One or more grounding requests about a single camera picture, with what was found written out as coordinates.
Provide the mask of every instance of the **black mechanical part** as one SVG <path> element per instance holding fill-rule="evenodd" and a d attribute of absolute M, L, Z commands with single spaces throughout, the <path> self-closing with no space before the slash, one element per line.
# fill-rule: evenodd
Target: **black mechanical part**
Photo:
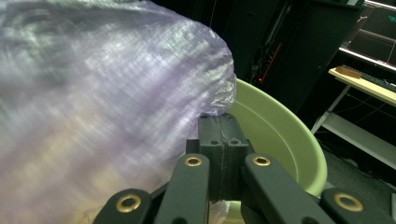
<path fill-rule="evenodd" d="M 199 154 L 186 154 L 177 161 L 154 223 L 207 223 L 209 167 L 209 159 Z"/>
<path fill-rule="evenodd" d="M 126 189 L 107 201 L 93 224 L 144 224 L 150 206 L 148 193 L 140 189 Z"/>
<path fill-rule="evenodd" d="M 375 204 L 346 189 L 324 190 L 320 205 L 336 223 L 340 224 L 395 223 L 391 216 Z"/>
<path fill-rule="evenodd" d="M 269 223 L 334 223 L 275 158 L 250 154 L 245 165 L 245 182 Z"/>
<path fill-rule="evenodd" d="M 240 201 L 240 167 L 251 152 L 236 118 L 230 114 L 198 121 L 199 153 L 210 160 L 210 201 Z"/>

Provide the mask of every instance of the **electronic device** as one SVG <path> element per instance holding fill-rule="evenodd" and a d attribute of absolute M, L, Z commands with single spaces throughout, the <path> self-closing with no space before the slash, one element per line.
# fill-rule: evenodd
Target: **electronic device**
<path fill-rule="evenodd" d="M 396 7 L 364 1 L 340 50 L 396 74 Z"/>
<path fill-rule="evenodd" d="M 387 89 L 389 91 L 396 92 L 396 85 L 393 84 L 393 83 L 387 82 L 385 79 L 380 79 L 380 78 L 377 78 L 377 77 L 370 76 L 370 75 L 368 75 L 366 73 L 363 73 L 363 72 L 361 72 L 359 70 L 356 70 L 355 68 L 349 67 L 347 65 L 342 65 L 341 68 L 344 70 L 344 71 L 340 72 L 343 75 L 347 75 L 347 76 L 351 76 L 351 77 L 354 77 L 352 75 L 356 75 L 357 78 L 361 77 L 361 78 L 363 78 L 363 79 L 365 79 L 367 81 L 373 82 L 374 84 L 376 84 L 376 85 L 378 85 L 380 87 L 383 87 L 383 88 L 385 88 L 385 89 Z"/>

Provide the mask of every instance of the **white wire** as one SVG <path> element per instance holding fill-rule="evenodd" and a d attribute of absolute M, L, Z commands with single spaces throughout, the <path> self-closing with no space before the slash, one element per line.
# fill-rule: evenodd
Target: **white wire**
<path fill-rule="evenodd" d="M 210 23 L 209 23 L 209 27 L 212 28 L 212 20 L 213 20 L 213 15 L 215 15 L 215 8 L 216 8 L 216 3 L 218 2 L 218 0 L 215 0 L 215 5 L 213 5 L 213 9 L 212 9 L 212 16 L 210 17 Z"/>

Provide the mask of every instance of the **cable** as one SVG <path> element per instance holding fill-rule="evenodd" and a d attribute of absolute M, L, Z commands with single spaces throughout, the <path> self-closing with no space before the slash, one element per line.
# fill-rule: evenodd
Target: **cable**
<path fill-rule="evenodd" d="M 213 5 L 213 9 L 212 9 L 212 16 L 210 17 L 210 23 L 209 23 L 209 27 L 212 28 L 212 20 L 213 20 L 213 16 L 215 15 L 215 8 L 216 8 L 216 3 L 218 2 L 218 0 L 215 0 L 215 4 Z"/>
<path fill-rule="evenodd" d="M 382 104 L 381 106 L 379 106 L 378 108 L 376 108 L 375 110 L 373 110 L 371 113 L 369 113 L 368 115 L 364 116 L 361 119 L 358 119 L 355 121 L 355 123 L 358 123 L 360 121 L 362 121 L 363 119 L 367 119 L 367 117 L 369 117 L 370 115 L 374 114 L 375 111 L 379 110 L 382 106 L 384 106 L 386 103 Z"/>
<path fill-rule="evenodd" d="M 337 113 L 337 114 L 338 114 L 338 113 L 343 113 L 343 112 L 346 112 L 346 111 L 348 111 L 348 110 L 354 109 L 354 108 L 356 108 L 356 107 L 358 107 L 358 106 L 361 106 L 361 105 L 365 104 L 370 98 L 372 98 L 372 96 L 367 97 L 367 99 L 365 99 L 364 101 L 358 100 L 358 101 L 361 102 L 361 103 L 358 104 L 358 105 L 354 105 L 354 106 L 352 106 L 352 107 L 350 107 L 350 108 L 347 108 L 347 109 L 344 109 L 344 110 L 334 111 L 334 113 Z"/>
<path fill-rule="evenodd" d="M 355 97 L 355 96 L 353 96 L 352 94 L 349 94 L 349 93 L 347 93 L 346 96 L 349 96 L 349 97 L 351 97 L 351 98 L 353 98 L 353 99 L 355 99 L 355 100 L 361 102 L 361 104 L 368 105 L 368 106 L 370 106 L 371 108 L 373 108 L 373 109 L 375 109 L 375 110 L 377 110 L 377 111 L 379 111 L 379 112 L 381 112 L 381 113 L 383 113 L 383 114 L 389 116 L 389 117 L 392 118 L 392 119 L 396 119 L 396 116 L 393 116 L 393 115 L 391 115 L 391 114 L 389 114 L 389 113 L 387 113 L 387 112 L 385 112 L 385 111 L 379 109 L 379 108 L 381 108 L 383 105 L 381 105 L 380 107 L 376 107 L 376 106 L 367 104 L 366 101 L 369 100 L 369 99 L 371 98 L 371 96 L 370 96 L 369 98 L 367 98 L 366 100 L 364 100 L 364 101 L 362 101 L 361 99 L 359 99 L 359 98 L 357 98 L 357 97 Z M 354 106 L 352 106 L 352 107 L 350 107 L 350 108 L 348 108 L 348 109 L 341 110 L 341 111 L 337 111 L 337 112 L 334 112 L 334 113 L 345 112 L 345 111 L 348 111 L 349 109 L 356 108 L 357 106 L 359 106 L 359 105 L 354 105 Z"/>

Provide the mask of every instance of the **plastic bag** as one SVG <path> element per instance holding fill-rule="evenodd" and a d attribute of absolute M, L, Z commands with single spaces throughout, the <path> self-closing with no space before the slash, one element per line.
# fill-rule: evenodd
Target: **plastic bag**
<path fill-rule="evenodd" d="M 0 22 L 2 224 L 92 223 L 233 103 L 225 42 L 153 3 L 2 2 Z"/>

